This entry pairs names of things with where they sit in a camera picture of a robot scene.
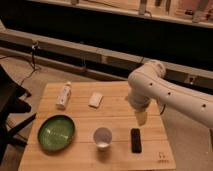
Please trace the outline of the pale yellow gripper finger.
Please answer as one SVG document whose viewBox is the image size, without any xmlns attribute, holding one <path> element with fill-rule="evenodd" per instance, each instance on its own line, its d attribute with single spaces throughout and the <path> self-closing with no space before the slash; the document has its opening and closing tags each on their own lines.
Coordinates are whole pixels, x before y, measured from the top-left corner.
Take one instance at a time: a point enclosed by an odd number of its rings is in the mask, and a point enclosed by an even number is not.
<svg viewBox="0 0 213 171">
<path fill-rule="evenodd" d="M 136 120 L 139 126 L 142 126 L 147 121 L 147 112 L 146 111 L 137 111 L 135 113 Z"/>
</svg>

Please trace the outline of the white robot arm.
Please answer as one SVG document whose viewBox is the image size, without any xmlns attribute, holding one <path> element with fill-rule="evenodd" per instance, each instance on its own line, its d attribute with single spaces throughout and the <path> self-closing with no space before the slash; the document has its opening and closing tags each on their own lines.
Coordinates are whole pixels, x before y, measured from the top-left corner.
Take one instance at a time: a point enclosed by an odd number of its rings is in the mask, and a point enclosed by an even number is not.
<svg viewBox="0 0 213 171">
<path fill-rule="evenodd" d="M 149 60 L 128 76 L 129 104 L 144 112 L 152 99 L 161 101 L 210 130 L 213 149 L 213 95 L 182 87 L 164 79 L 166 68 L 158 60 Z"/>
</svg>

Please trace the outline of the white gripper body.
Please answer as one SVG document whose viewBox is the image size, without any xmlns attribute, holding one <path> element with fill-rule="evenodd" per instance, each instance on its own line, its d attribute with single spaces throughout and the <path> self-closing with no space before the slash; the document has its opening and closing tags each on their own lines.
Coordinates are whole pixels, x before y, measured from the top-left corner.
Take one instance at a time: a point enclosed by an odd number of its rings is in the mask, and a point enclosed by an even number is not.
<svg viewBox="0 0 213 171">
<path fill-rule="evenodd" d="M 151 99 L 140 91 L 131 89 L 127 96 L 128 102 L 136 111 L 144 111 L 150 104 Z"/>
</svg>

